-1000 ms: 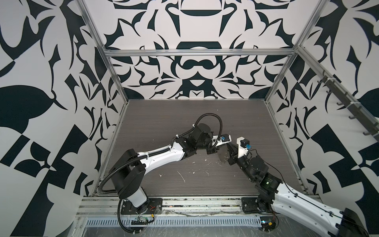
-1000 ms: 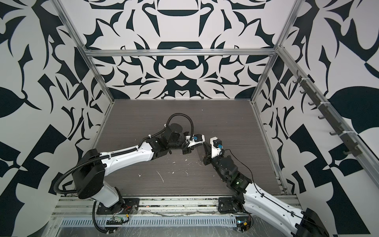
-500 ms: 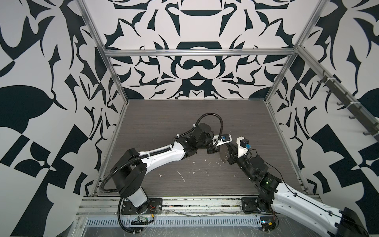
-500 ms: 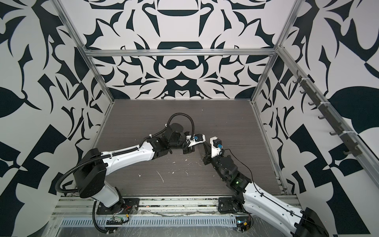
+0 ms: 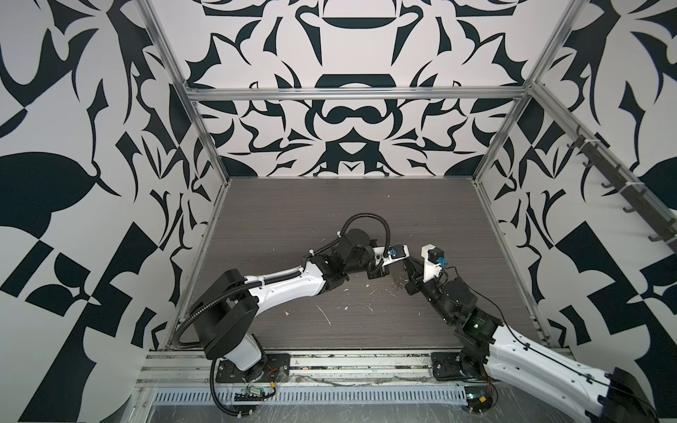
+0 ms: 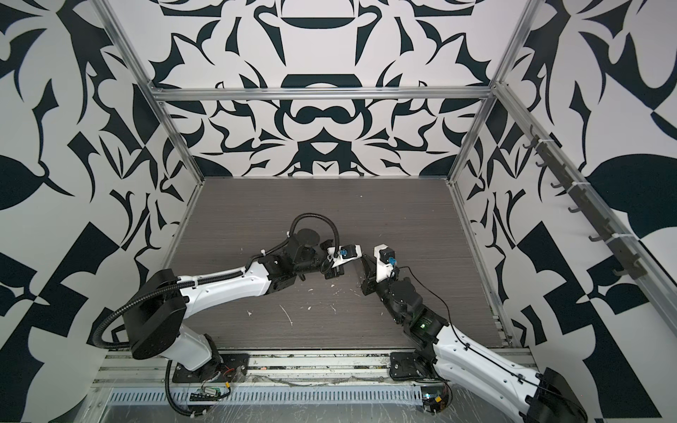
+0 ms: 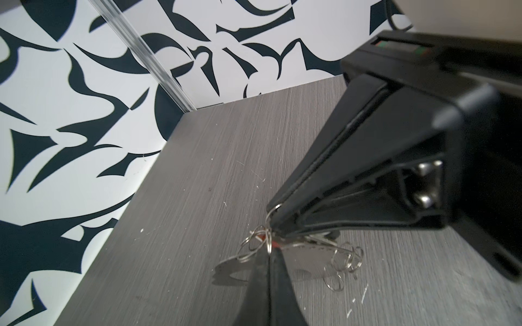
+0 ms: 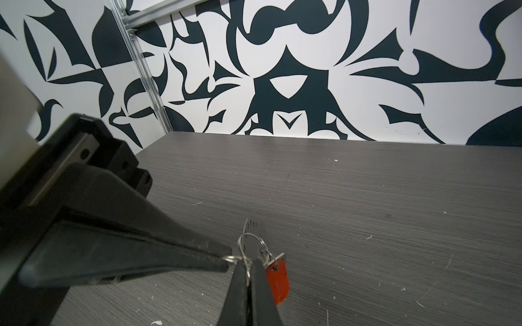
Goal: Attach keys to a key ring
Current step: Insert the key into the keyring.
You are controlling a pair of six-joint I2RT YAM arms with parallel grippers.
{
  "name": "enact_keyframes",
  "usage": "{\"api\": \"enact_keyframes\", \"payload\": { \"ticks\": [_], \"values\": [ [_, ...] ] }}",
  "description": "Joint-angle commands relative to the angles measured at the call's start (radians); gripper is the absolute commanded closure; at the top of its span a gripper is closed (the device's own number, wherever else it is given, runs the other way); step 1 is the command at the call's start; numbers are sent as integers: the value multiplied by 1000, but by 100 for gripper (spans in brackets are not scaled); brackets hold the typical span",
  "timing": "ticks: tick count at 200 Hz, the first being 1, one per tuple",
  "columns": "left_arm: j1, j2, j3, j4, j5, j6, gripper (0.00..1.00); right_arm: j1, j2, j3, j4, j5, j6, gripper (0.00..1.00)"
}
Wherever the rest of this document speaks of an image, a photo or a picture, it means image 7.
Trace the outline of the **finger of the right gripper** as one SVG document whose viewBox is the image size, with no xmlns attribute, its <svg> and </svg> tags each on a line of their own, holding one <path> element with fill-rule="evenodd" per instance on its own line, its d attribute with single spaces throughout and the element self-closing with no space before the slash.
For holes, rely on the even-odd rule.
<svg viewBox="0 0 522 326">
<path fill-rule="evenodd" d="M 392 220 L 387 174 L 394 155 L 394 87 L 356 77 L 294 172 L 269 202 L 272 220 Z"/>
</svg>

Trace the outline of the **perforated metal ring plate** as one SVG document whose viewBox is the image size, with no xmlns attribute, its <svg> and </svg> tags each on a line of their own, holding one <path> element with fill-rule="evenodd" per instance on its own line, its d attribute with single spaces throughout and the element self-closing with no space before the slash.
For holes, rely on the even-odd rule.
<svg viewBox="0 0 522 326">
<path fill-rule="evenodd" d="M 330 277 L 338 273 L 330 264 L 330 259 L 339 245 L 337 241 L 320 241 L 310 236 L 294 240 L 281 239 L 280 249 L 291 280 L 306 281 Z M 229 287 L 246 286 L 254 266 L 255 254 L 255 251 L 248 251 L 220 262 L 214 268 L 212 284 Z"/>
</svg>

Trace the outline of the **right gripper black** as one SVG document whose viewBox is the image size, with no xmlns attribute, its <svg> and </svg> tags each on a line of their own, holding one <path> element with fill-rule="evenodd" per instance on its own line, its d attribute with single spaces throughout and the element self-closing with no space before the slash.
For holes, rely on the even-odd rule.
<svg viewBox="0 0 522 326">
<path fill-rule="evenodd" d="M 450 225 L 519 282 L 521 46 L 385 31 L 341 66 L 350 84 L 271 200 L 273 231 Z"/>
</svg>

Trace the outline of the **black key tag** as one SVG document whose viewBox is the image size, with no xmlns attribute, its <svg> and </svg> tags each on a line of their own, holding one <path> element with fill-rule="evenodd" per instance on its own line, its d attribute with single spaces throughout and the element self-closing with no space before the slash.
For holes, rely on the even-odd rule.
<svg viewBox="0 0 522 326">
<path fill-rule="evenodd" d="M 320 241 L 332 241 L 332 242 L 336 242 L 340 236 L 341 236 L 341 232 L 339 230 L 310 235 L 310 237 L 313 239 L 318 239 Z"/>
</svg>

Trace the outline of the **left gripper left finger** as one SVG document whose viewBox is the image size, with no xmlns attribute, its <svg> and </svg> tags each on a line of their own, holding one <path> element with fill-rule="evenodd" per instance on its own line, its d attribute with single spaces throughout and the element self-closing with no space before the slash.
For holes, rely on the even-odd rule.
<svg viewBox="0 0 522 326">
<path fill-rule="evenodd" d="M 266 249 L 256 254 L 246 296 L 233 325 L 269 325 L 270 256 Z"/>
</svg>

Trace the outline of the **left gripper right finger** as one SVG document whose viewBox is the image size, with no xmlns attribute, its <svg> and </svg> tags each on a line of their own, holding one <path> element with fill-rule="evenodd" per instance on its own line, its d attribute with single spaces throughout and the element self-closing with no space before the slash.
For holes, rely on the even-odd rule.
<svg viewBox="0 0 522 326">
<path fill-rule="evenodd" d="M 308 326 L 296 299 L 281 249 L 273 247 L 269 257 L 269 325 Z"/>
</svg>

